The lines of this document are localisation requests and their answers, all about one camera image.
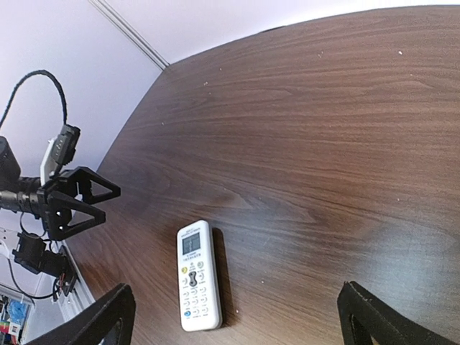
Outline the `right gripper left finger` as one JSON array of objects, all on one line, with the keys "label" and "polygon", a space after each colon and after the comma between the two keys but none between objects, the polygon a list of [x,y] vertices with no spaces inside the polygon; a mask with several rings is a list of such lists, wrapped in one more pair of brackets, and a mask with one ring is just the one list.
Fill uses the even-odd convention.
[{"label": "right gripper left finger", "polygon": [[31,344],[130,344],[136,302],[130,285],[120,283],[70,321]]}]

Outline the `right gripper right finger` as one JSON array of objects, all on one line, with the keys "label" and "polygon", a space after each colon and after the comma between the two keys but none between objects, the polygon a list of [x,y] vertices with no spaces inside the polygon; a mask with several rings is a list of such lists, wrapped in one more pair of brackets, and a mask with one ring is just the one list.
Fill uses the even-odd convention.
[{"label": "right gripper right finger", "polygon": [[453,344],[411,321],[355,281],[345,282],[337,298],[345,344]]}]

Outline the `white remote control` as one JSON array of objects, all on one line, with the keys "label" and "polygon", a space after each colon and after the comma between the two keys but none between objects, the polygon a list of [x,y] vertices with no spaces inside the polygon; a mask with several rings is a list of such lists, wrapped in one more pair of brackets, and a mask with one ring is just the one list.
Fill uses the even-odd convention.
[{"label": "white remote control", "polygon": [[196,221],[177,232],[180,323],[184,331],[210,331],[223,322],[213,232]]}]

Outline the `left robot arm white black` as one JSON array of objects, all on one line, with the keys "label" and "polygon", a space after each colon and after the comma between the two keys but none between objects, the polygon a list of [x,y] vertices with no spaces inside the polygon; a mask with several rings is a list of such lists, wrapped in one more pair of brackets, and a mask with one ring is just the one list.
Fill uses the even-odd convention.
[{"label": "left robot arm white black", "polygon": [[[121,188],[87,167],[66,170],[41,184],[39,178],[25,178],[5,137],[1,138],[1,208],[28,213],[42,221],[47,240],[62,241],[106,221],[95,207],[121,195]],[[1,233],[1,253],[34,273],[73,278],[70,260],[60,251],[46,248],[38,234],[21,231]]]}]

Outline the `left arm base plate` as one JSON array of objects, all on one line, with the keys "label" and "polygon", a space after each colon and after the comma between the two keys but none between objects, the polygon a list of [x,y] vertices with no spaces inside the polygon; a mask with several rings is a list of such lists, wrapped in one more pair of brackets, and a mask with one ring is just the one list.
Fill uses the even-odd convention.
[{"label": "left arm base plate", "polygon": [[59,255],[65,260],[65,265],[63,272],[54,282],[52,297],[54,302],[57,302],[62,295],[68,297],[78,280],[78,273],[70,257],[68,248],[62,245],[59,249]]}]

